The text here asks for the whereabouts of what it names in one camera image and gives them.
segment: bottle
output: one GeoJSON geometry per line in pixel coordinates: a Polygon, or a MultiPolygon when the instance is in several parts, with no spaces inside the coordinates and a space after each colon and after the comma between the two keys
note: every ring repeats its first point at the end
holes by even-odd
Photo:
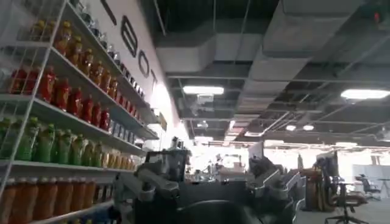
{"type": "Polygon", "coordinates": [[[34,161],[50,163],[54,139],[54,124],[49,124],[45,131],[40,131],[38,134],[38,144],[34,153],[34,161]]]}
{"type": "Polygon", "coordinates": [[[93,156],[91,160],[91,165],[94,167],[102,167],[102,153],[103,153],[103,145],[102,142],[98,142],[93,151],[93,156]]]}
{"type": "Polygon", "coordinates": [[[100,120],[102,117],[102,110],[100,103],[96,103],[92,108],[92,121],[91,123],[95,126],[100,126],[100,120]]]}
{"type": "Polygon", "coordinates": [[[116,81],[116,78],[112,78],[110,81],[110,87],[108,89],[108,95],[112,99],[115,99],[117,88],[118,88],[118,82],[116,81]]]}
{"type": "Polygon", "coordinates": [[[59,82],[56,82],[54,88],[54,98],[52,104],[59,109],[66,111],[66,106],[68,104],[69,97],[69,81],[68,79],[63,79],[59,82]]]}
{"type": "Polygon", "coordinates": [[[0,223],[8,223],[16,195],[15,179],[8,178],[0,200],[0,223]]]}
{"type": "MultiPolygon", "coordinates": [[[[19,130],[22,125],[22,120],[17,120],[16,123],[12,124],[11,131],[16,132],[15,136],[19,133],[19,130]]],[[[26,125],[22,138],[19,142],[18,150],[16,151],[15,159],[31,161],[32,151],[35,145],[35,140],[39,132],[38,119],[36,117],[31,117],[26,125]]],[[[13,134],[7,136],[7,139],[12,138],[13,134]]]]}
{"type": "Polygon", "coordinates": [[[73,195],[72,178],[58,178],[57,180],[57,197],[54,204],[54,215],[67,214],[71,210],[71,202],[73,195]]]}
{"type": "Polygon", "coordinates": [[[53,216],[54,203],[57,198],[56,178],[42,177],[38,181],[38,197],[35,203],[33,219],[43,220],[53,216]]]}
{"type": "Polygon", "coordinates": [[[55,134],[55,143],[52,150],[52,163],[68,164],[69,151],[72,144],[72,132],[57,130],[55,134]]]}
{"type": "Polygon", "coordinates": [[[91,166],[92,155],[93,155],[93,144],[91,141],[89,141],[88,145],[85,146],[85,149],[81,156],[81,165],[91,166]]]}
{"type": "Polygon", "coordinates": [[[102,116],[100,119],[100,128],[105,131],[108,131],[109,127],[110,127],[110,113],[108,112],[108,108],[106,108],[102,111],[102,116]]]}
{"type": "Polygon", "coordinates": [[[32,221],[34,206],[38,196],[38,178],[20,178],[16,184],[16,195],[12,205],[9,223],[29,223],[32,221]]]}
{"type": "Polygon", "coordinates": [[[44,70],[43,76],[41,78],[41,82],[39,83],[39,95],[44,101],[48,103],[51,102],[54,83],[55,83],[54,67],[47,66],[46,69],[44,70]]]}
{"type": "Polygon", "coordinates": [[[43,35],[43,30],[44,30],[44,21],[38,20],[38,22],[32,26],[32,29],[30,31],[30,40],[40,41],[43,35]]]}
{"type": "Polygon", "coordinates": [[[93,62],[92,50],[87,49],[80,57],[79,69],[84,73],[84,75],[89,76],[91,71],[91,65],[93,62]]]}
{"type": "Polygon", "coordinates": [[[92,107],[93,107],[92,96],[90,95],[88,98],[86,98],[82,102],[82,105],[83,105],[83,108],[82,108],[81,119],[87,121],[88,123],[91,123],[91,120],[92,120],[92,107]]]}
{"type": "Polygon", "coordinates": [[[102,89],[105,93],[108,93],[110,82],[111,82],[111,73],[110,70],[106,70],[102,76],[102,83],[100,85],[100,89],[102,89]]]}
{"type": "Polygon", "coordinates": [[[69,164],[79,166],[81,165],[81,154],[83,152],[83,135],[78,135],[78,137],[72,142],[71,150],[69,154],[69,164]]]}
{"type": "Polygon", "coordinates": [[[65,55],[66,48],[68,47],[68,43],[71,37],[71,23],[69,23],[69,21],[64,21],[61,29],[59,30],[54,40],[54,47],[58,50],[60,54],[65,55]]]}
{"type": "Polygon", "coordinates": [[[73,194],[71,202],[71,211],[78,211],[83,208],[84,197],[85,197],[85,177],[76,178],[73,181],[73,194]]]}
{"type": "Polygon", "coordinates": [[[76,117],[79,117],[79,114],[80,114],[80,111],[82,108],[81,97],[82,97],[82,93],[81,93],[80,87],[72,90],[72,93],[70,94],[70,96],[68,98],[68,105],[66,108],[66,111],[68,113],[73,114],[76,117]]]}
{"type": "Polygon", "coordinates": [[[102,83],[103,72],[102,61],[98,61],[92,65],[89,77],[97,86],[100,86],[102,83]]]}
{"type": "Polygon", "coordinates": [[[66,50],[66,57],[76,67],[79,65],[80,54],[83,48],[81,37],[75,36],[66,50]]]}
{"type": "Polygon", "coordinates": [[[41,68],[36,66],[31,70],[29,75],[26,77],[26,84],[22,86],[22,93],[25,95],[31,95],[32,91],[35,87],[35,83],[37,82],[37,78],[39,75],[39,72],[41,71],[41,68]]]}
{"type": "Polygon", "coordinates": [[[11,75],[9,93],[20,94],[22,92],[22,88],[24,87],[26,77],[27,72],[22,67],[15,70],[11,75]]]}

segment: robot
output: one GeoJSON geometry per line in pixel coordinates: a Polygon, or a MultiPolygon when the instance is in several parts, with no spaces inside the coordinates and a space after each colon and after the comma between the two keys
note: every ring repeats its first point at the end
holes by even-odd
{"type": "Polygon", "coordinates": [[[246,181],[186,182],[187,154],[148,152],[134,174],[116,177],[114,203],[122,223],[295,223],[305,195],[305,179],[298,171],[281,175],[267,166],[246,181]]]}

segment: green bottle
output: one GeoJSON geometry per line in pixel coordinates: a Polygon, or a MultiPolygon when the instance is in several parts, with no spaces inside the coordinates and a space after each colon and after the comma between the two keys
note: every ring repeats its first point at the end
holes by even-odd
{"type": "Polygon", "coordinates": [[[36,162],[50,163],[51,151],[54,145],[55,129],[54,124],[49,124],[45,131],[40,131],[37,139],[33,160],[36,162]]]}
{"type": "Polygon", "coordinates": [[[92,166],[94,167],[102,167],[102,153],[103,153],[103,145],[102,142],[98,142],[93,151],[92,156],[92,166]]]}
{"type": "Polygon", "coordinates": [[[85,146],[84,152],[81,157],[81,165],[83,166],[91,166],[91,159],[93,155],[93,144],[89,142],[87,146],[85,146]]]}
{"type": "MultiPolygon", "coordinates": [[[[17,120],[16,123],[12,124],[11,128],[16,134],[19,132],[22,125],[22,120],[17,120]]],[[[32,153],[35,146],[35,140],[39,133],[38,119],[31,117],[26,124],[22,138],[20,139],[19,147],[16,152],[16,160],[31,161],[32,153]]]]}
{"type": "Polygon", "coordinates": [[[71,144],[71,130],[68,129],[65,133],[61,130],[57,130],[55,133],[55,143],[52,149],[52,163],[68,164],[71,144]]]}
{"type": "Polygon", "coordinates": [[[83,135],[79,135],[71,144],[71,151],[69,155],[70,165],[81,165],[81,154],[83,152],[83,135]]]}

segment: shelf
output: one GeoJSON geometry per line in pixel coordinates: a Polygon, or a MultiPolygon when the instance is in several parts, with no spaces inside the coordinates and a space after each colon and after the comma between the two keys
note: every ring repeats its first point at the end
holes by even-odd
{"type": "Polygon", "coordinates": [[[93,141],[102,141],[104,145],[108,145],[124,153],[137,156],[144,156],[146,154],[139,147],[114,137],[109,132],[62,111],[43,100],[33,98],[32,96],[0,94],[0,102],[19,102],[19,107],[23,105],[23,102],[27,105],[27,102],[30,100],[34,101],[31,114],[36,116],[39,121],[47,124],[53,123],[61,129],[70,129],[73,133],[83,134],[84,137],[93,141]]]}
{"type": "Polygon", "coordinates": [[[89,214],[92,214],[94,212],[98,212],[98,211],[101,211],[101,210],[104,210],[104,209],[108,209],[112,205],[113,205],[113,201],[103,202],[103,203],[94,205],[94,206],[92,206],[92,207],[90,207],[88,209],[84,209],[84,210],[80,210],[80,211],[76,211],[76,212],[71,212],[69,214],[56,216],[56,217],[53,217],[53,218],[50,218],[50,219],[30,222],[29,224],[60,223],[60,222],[76,219],[76,218],[79,218],[79,217],[82,217],[82,216],[85,216],[85,215],[89,215],[89,214]]]}
{"type": "MultiPolygon", "coordinates": [[[[9,163],[9,160],[3,159],[0,160],[0,167],[6,166],[9,163]]],[[[102,168],[102,167],[91,167],[91,166],[74,166],[66,164],[56,164],[56,163],[41,163],[41,162],[32,162],[32,161],[20,161],[15,160],[12,163],[12,166],[27,166],[27,167],[42,167],[42,168],[51,168],[51,169],[68,169],[68,170],[90,170],[95,172],[116,172],[116,173],[132,173],[131,170],[122,170],[122,169],[111,169],[111,168],[102,168]]]]}
{"type": "Polygon", "coordinates": [[[83,19],[77,14],[73,6],[67,2],[63,19],[68,20],[72,24],[72,28],[77,30],[78,35],[81,36],[83,42],[89,43],[89,46],[93,52],[98,52],[100,59],[102,60],[105,68],[111,71],[118,80],[118,89],[121,94],[130,99],[131,103],[136,105],[137,110],[140,112],[141,117],[147,124],[159,123],[157,116],[151,110],[150,105],[135,91],[128,79],[122,75],[121,70],[115,64],[114,60],[106,53],[106,50],[100,43],[100,41],[93,35],[91,30],[84,23],[83,19]]]}

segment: black lettering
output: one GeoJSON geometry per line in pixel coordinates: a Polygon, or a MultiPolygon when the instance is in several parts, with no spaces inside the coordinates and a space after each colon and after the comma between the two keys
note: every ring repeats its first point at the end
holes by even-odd
{"type": "Polygon", "coordinates": [[[107,0],[100,0],[100,2],[102,3],[103,8],[105,9],[105,11],[107,12],[108,16],[110,17],[112,23],[113,23],[114,25],[116,25],[116,18],[115,18],[115,15],[114,15],[114,13],[112,12],[110,6],[107,4],[107,0]]]}
{"type": "Polygon", "coordinates": [[[121,36],[127,49],[130,51],[133,57],[136,57],[138,50],[138,38],[134,32],[132,24],[130,23],[128,17],[125,15],[122,17],[121,36]]]}
{"type": "Polygon", "coordinates": [[[142,72],[142,75],[144,75],[145,78],[149,77],[149,61],[146,58],[145,52],[140,50],[140,53],[138,54],[138,66],[140,67],[140,70],[142,72]]]}

